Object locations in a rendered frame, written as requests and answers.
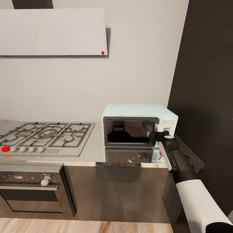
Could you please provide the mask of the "microwave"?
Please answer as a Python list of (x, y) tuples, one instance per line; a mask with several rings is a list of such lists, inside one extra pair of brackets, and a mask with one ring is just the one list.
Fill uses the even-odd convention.
[(102, 114), (103, 145), (114, 147), (159, 147), (147, 132), (157, 124), (172, 124), (163, 129), (174, 136), (178, 116), (160, 103), (107, 103)]

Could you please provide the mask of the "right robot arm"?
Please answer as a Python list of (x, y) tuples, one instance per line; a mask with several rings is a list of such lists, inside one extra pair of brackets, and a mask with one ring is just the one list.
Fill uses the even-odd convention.
[(198, 174), (192, 160), (179, 150), (180, 145), (169, 131), (172, 124), (157, 124), (157, 131), (147, 132), (147, 137), (159, 142), (165, 163), (184, 208), (191, 233), (233, 233), (233, 224), (214, 201)]

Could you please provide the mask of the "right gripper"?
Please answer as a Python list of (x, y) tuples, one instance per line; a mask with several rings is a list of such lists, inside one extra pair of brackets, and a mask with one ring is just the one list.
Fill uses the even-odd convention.
[(151, 140), (157, 140), (160, 135), (169, 135), (169, 131), (163, 131), (163, 132), (147, 132), (147, 137), (150, 138)]

